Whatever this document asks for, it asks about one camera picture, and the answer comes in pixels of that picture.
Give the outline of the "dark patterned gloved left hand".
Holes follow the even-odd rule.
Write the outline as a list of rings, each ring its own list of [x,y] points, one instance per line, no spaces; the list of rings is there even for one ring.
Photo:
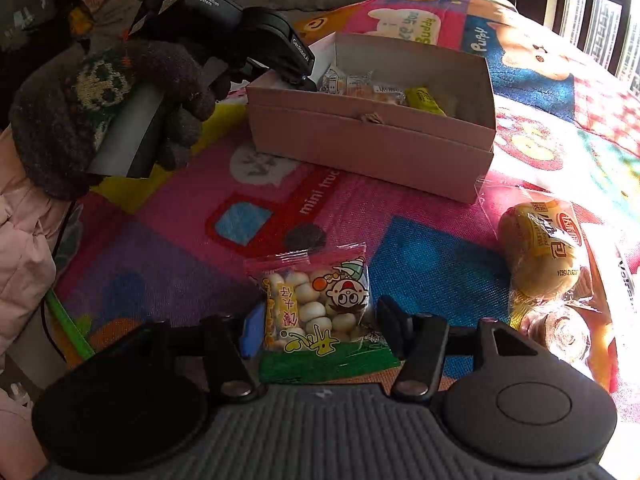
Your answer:
[[[65,52],[17,90],[9,121],[29,180],[56,200],[76,200],[99,184],[89,166],[108,127],[145,84],[168,99],[151,124],[151,162],[167,171],[185,167],[201,122],[215,110],[215,93],[184,47],[126,41],[86,58]]]

